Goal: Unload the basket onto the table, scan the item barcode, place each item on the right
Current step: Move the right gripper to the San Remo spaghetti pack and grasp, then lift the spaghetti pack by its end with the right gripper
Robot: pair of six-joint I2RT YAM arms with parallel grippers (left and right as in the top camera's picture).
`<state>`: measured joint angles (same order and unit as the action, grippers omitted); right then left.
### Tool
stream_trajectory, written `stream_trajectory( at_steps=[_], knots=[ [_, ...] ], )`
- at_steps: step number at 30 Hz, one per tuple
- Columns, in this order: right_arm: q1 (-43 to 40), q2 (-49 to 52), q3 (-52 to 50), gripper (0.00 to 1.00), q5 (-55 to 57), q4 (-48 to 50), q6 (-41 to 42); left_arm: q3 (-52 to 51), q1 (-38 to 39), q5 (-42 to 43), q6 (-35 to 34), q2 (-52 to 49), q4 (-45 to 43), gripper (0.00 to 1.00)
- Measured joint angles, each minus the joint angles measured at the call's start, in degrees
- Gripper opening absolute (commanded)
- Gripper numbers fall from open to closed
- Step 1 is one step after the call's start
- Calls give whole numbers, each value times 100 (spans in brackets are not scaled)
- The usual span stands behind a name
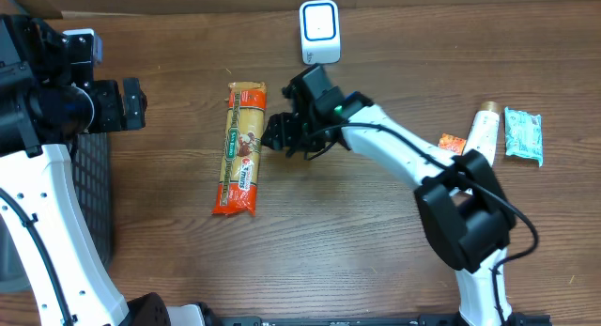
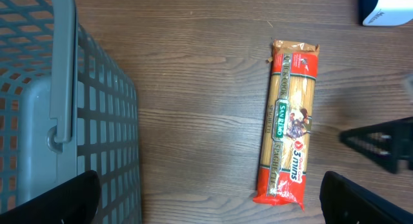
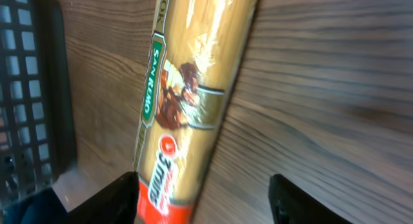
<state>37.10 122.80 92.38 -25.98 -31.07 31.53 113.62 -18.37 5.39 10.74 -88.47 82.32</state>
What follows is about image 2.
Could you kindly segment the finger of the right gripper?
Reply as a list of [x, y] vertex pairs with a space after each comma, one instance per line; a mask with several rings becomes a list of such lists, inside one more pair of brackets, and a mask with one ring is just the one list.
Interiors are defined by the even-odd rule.
[[342, 131], [339, 140], [390, 173], [398, 173], [400, 160], [412, 170], [411, 117]]

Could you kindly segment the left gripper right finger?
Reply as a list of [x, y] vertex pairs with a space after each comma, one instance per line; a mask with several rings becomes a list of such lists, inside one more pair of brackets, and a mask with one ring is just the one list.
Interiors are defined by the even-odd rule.
[[325, 173], [319, 199], [326, 224], [412, 224], [412, 213], [333, 171]]

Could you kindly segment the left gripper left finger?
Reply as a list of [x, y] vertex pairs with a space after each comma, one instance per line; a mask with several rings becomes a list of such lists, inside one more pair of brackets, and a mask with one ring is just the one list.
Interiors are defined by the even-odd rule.
[[96, 171], [86, 171], [1, 215], [1, 224], [91, 223], [101, 185]]

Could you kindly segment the spaghetti packet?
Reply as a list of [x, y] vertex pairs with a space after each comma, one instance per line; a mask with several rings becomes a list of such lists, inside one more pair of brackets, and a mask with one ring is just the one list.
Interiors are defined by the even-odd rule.
[[255, 203], [304, 205], [319, 46], [275, 40]]

